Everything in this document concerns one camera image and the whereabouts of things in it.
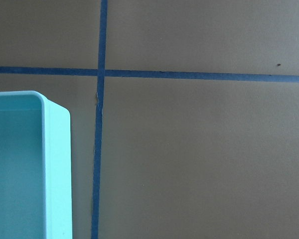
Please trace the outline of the blue tape grid lines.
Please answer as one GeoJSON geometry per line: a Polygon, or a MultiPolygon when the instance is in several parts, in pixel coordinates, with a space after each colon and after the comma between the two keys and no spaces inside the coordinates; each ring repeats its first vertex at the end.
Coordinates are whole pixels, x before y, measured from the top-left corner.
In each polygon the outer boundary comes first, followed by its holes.
{"type": "Polygon", "coordinates": [[[219,80],[219,81],[254,81],[254,82],[291,82],[299,83],[299,75],[277,75],[277,74],[235,74],[216,72],[184,72],[184,71],[149,71],[149,70],[118,70],[107,69],[106,41],[107,41],[107,19],[108,2],[100,2],[100,26],[98,45],[98,67],[96,69],[85,68],[55,68],[55,67],[19,67],[0,66],[0,74],[23,74],[23,75],[62,75],[62,76],[91,76],[100,78],[97,83],[96,96],[96,128],[94,138],[94,169],[93,169],[93,210],[91,237],[98,238],[99,235],[99,202],[100,202],[100,176],[101,176],[101,146],[103,130],[103,104],[105,77],[125,78],[162,78],[162,79],[186,79],[186,80],[219,80]]]}

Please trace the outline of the turquoise plastic storage bin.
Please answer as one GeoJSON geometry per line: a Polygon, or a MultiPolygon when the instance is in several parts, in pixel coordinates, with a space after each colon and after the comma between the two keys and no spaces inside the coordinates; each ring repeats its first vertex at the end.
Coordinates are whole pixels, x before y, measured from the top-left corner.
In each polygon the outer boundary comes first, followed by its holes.
{"type": "Polygon", "coordinates": [[[0,239],[72,238],[71,188],[69,111],[0,92],[0,239]]]}

